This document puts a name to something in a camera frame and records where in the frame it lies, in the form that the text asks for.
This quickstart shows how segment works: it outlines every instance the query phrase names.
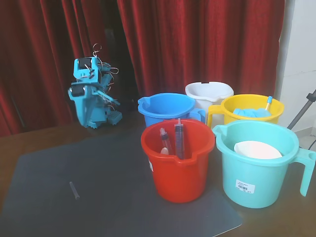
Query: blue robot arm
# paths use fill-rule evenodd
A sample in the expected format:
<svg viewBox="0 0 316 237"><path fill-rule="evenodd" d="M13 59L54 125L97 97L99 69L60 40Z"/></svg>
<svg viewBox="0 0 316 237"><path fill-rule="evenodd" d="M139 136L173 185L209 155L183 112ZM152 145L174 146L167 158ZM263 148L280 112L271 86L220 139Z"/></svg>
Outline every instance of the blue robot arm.
<svg viewBox="0 0 316 237"><path fill-rule="evenodd" d="M76 82L71 84L68 95L75 102L80 124L97 128L104 122L116 124L122 119L118 111L111 111L111 104L119 102L107 95L113 78L111 66L98 57L79 58L74 63Z"/></svg>

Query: turquoise mug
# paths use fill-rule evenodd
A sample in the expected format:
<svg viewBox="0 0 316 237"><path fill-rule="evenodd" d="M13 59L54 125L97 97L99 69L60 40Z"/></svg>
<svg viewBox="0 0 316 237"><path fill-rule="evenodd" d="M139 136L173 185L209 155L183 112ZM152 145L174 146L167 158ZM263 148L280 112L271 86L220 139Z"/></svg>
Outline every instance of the turquoise mug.
<svg viewBox="0 0 316 237"><path fill-rule="evenodd" d="M269 122L237 120L215 126L213 133L222 152L223 188L232 201L249 208L272 205L278 198L288 165L293 162L305 166L300 192L306 196L316 152L299 148L294 132ZM242 141L267 143L283 156L256 159L237 154L234 145Z"/></svg>

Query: syringe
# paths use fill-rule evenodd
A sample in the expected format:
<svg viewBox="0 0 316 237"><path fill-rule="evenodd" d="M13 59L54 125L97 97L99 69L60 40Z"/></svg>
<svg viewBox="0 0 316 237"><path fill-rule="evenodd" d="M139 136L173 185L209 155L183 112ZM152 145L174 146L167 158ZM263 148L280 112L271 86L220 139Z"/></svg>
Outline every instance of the syringe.
<svg viewBox="0 0 316 237"><path fill-rule="evenodd" d="M184 138L183 138L183 124L180 118L178 118L178 124L174 125L175 137L176 137L176 156L179 159L184 159Z"/></svg>
<svg viewBox="0 0 316 237"><path fill-rule="evenodd" d="M170 140L169 140L169 136L168 136L168 133L166 133L166 131L164 130L164 128L160 129L160 136L161 136L163 147L166 147L168 149L168 154L169 155L173 155L171 143L170 143Z"/></svg>

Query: wooden table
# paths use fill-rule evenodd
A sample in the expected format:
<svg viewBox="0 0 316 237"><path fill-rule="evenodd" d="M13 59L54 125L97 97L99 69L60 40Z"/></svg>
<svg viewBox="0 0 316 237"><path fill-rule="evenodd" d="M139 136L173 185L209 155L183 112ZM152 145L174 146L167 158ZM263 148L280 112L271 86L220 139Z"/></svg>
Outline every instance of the wooden table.
<svg viewBox="0 0 316 237"><path fill-rule="evenodd" d="M0 208L10 186L18 158L26 153L78 142L101 134L111 134L131 127L143 126L138 113L125 116L116 126L86 129L78 123L0 138ZM212 152L212 182L243 219L243 224L223 237L315 237L316 177L313 175L306 197L300 194L303 165L291 164L275 204L263 209L249 209L229 200L222 188L220 153Z"/></svg>

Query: yellow bucket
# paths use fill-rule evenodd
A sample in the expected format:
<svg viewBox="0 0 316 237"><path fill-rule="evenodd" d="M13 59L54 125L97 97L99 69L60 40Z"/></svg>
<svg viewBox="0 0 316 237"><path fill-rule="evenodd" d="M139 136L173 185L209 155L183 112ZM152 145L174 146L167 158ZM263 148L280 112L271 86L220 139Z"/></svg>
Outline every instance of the yellow bucket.
<svg viewBox="0 0 316 237"><path fill-rule="evenodd" d="M272 103L269 107L269 112L271 116L262 117L262 118L250 118L240 115L233 114L236 108L238 109L259 109L265 108L267 105L268 97L264 95L252 95L252 94L243 94L243 95L234 95L226 98L222 101L221 105L211 105L208 107L208 119L207 126L212 126L212 115L213 114L223 114L224 115L224 124L233 122L240 119L250 119L257 121L266 121L277 124L278 118L284 111L284 104L280 101L272 99Z"/></svg>

